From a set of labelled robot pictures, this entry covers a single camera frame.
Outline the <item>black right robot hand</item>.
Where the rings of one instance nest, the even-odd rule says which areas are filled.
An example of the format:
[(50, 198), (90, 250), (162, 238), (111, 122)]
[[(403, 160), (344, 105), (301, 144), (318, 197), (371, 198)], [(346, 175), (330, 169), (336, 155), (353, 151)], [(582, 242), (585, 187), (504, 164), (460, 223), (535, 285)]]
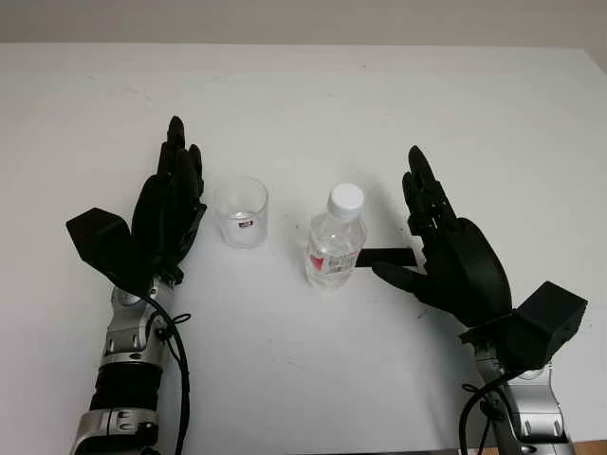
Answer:
[(373, 272), (420, 302), (476, 327), (512, 310), (506, 272), (486, 236), (471, 220), (456, 215), (422, 151), (413, 146), (402, 177), (408, 226), (421, 238), (424, 273), (388, 262)]

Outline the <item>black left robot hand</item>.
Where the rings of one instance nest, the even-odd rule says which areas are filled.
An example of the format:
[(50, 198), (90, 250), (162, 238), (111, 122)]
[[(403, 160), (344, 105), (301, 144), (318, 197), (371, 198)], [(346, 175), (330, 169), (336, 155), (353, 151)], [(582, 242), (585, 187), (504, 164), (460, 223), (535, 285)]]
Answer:
[(141, 259), (169, 285), (182, 282), (179, 264), (189, 253), (207, 210), (201, 151), (186, 145), (178, 116), (169, 122), (156, 173), (144, 183), (132, 218), (132, 235)]

